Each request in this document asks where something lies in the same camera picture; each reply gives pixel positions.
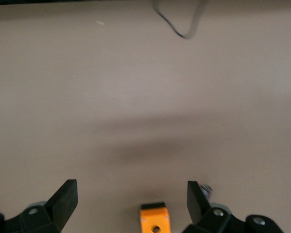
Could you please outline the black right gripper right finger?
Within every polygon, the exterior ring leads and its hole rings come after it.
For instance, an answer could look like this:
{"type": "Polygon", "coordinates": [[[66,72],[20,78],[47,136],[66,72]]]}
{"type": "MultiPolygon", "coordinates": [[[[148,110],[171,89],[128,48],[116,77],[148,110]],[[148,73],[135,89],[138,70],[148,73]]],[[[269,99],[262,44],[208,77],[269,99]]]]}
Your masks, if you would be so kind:
{"type": "Polygon", "coordinates": [[[192,223],[185,233],[281,233],[282,229],[270,218],[249,215],[245,221],[236,218],[223,207],[210,205],[196,181],[187,184],[187,208],[192,223]]]}

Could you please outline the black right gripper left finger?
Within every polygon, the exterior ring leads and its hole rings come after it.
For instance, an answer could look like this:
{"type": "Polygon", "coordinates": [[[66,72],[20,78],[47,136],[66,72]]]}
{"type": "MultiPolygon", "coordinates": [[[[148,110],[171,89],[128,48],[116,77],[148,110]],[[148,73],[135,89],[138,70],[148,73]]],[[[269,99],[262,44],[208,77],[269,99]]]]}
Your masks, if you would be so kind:
{"type": "Polygon", "coordinates": [[[0,233],[60,233],[77,204],[77,180],[66,180],[48,201],[33,203],[10,219],[0,213],[0,233]]]}

